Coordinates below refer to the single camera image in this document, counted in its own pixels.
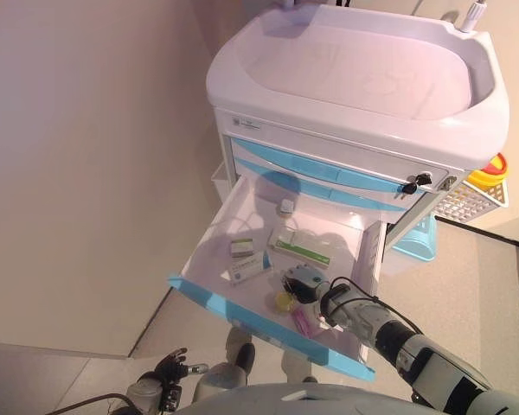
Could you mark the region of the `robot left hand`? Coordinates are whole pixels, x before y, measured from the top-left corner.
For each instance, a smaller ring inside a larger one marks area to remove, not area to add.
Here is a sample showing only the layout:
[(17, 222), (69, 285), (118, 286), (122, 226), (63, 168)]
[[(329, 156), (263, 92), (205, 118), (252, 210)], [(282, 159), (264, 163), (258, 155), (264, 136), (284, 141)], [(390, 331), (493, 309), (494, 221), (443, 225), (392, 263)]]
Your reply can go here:
[(209, 370), (209, 366), (205, 363), (186, 363), (187, 352), (187, 348), (178, 348), (167, 354), (156, 365), (155, 372), (168, 384), (173, 385), (190, 375), (205, 374)]

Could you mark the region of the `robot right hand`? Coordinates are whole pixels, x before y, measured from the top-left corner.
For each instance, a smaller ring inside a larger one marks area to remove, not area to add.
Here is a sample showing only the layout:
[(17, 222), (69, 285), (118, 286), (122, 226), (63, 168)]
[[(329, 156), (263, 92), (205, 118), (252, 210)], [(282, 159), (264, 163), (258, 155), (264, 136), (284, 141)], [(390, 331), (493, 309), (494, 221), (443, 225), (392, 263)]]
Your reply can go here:
[(330, 287), (324, 274), (307, 264), (286, 270), (282, 274), (282, 284), (302, 304), (315, 303)]

